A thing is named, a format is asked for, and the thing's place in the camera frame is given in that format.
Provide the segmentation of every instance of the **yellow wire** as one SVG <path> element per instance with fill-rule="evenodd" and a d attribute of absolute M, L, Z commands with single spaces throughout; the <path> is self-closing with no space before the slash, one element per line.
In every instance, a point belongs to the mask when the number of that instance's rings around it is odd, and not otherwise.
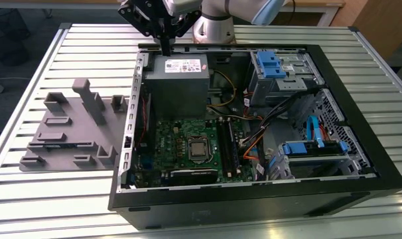
<path fill-rule="evenodd" d="M 227 101 L 225 103 L 221 103 L 221 104 L 212 104 L 212 105 L 207 105 L 207 106 L 213 106 L 213 107 L 219 107 L 219 106 L 225 106 L 228 105 L 233 100 L 235 100 L 235 97 L 236 97 L 236 87 L 232 83 L 232 80 L 229 79 L 229 77 L 220 71 L 215 70 L 215 72 L 220 73 L 220 75 L 228 80 L 229 84 L 232 85 L 232 88 L 233 88 L 233 95 L 232 95 L 232 98 L 229 101 Z"/>

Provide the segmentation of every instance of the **sticker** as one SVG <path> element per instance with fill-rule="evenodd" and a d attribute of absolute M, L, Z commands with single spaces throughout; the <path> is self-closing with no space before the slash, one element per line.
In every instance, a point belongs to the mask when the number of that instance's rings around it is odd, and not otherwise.
<path fill-rule="evenodd" d="M 283 66 L 283 70 L 284 71 L 295 71 L 295 67 L 293 66 Z"/>
<path fill-rule="evenodd" d="M 245 105 L 247 107 L 249 107 L 249 99 L 248 99 L 248 98 L 244 98 L 244 105 Z"/>
<path fill-rule="evenodd" d="M 171 59 L 165 62 L 165 73 L 201 72 L 200 59 Z"/>
<path fill-rule="evenodd" d="M 265 173 L 265 169 L 264 169 L 264 167 L 260 165 L 260 163 L 257 163 L 256 169 L 257 169 L 259 173 L 261 173 L 261 175 Z"/>

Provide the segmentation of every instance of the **floor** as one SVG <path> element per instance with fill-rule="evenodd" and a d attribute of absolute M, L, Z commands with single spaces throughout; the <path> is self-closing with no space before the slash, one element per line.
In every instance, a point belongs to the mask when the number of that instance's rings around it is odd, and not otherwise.
<path fill-rule="evenodd" d="M 60 23 L 127 23 L 115 10 L 53 10 L 53 18 L 45 19 L 39 9 L 20 10 L 32 33 L 24 41 L 31 52 L 31 60 L 17 67 L 6 67 L 0 63 L 0 78 L 31 78 L 56 34 Z M 402 67 L 402 45 L 389 59 L 391 66 Z M 398 72 L 402 79 L 402 68 Z M 7 124 L 15 106 L 25 90 L 28 80 L 2 80 L 4 93 L 0 94 L 0 131 Z"/>

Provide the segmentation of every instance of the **metal mesh panel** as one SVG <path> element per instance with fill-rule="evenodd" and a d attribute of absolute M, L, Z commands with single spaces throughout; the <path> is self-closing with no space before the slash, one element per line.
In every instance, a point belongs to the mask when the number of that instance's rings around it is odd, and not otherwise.
<path fill-rule="evenodd" d="M 324 89 L 316 96 L 307 96 L 300 99 L 289 111 L 289 117 L 295 119 L 296 132 L 301 140 L 307 140 L 307 119 L 309 116 L 316 116 L 329 132 L 332 140 L 343 140 L 351 147 L 351 158 L 359 161 L 363 167 L 368 167 L 367 156 L 363 148 L 357 143 L 352 129 L 347 126 L 340 126 L 339 122 L 344 121 L 344 115 L 340 112 L 339 106 L 333 100 L 329 90 Z"/>

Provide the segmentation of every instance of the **aluminum workbench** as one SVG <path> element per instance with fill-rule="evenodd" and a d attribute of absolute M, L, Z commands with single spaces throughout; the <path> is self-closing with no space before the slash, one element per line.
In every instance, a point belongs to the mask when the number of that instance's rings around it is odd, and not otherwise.
<path fill-rule="evenodd" d="M 348 28 L 236 26 L 240 43 L 308 43 L 324 52 L 402 174 L 402 82 L 360 33 Z M 191 42 L 188 33 L 177 42 Z M 108 211 L 112 171 L 29 173 L 19 161 L 44 116 L 48 92 L 77 96 L 89 78 L 103 97 L 129 95 L 137 44 L 131 25 L 60 29 L 0 136 L 0 234 L 12 238 L 116 235 L 139 238 L 402 237 L 402 191 L 328 217 L 137 232 Z"/>

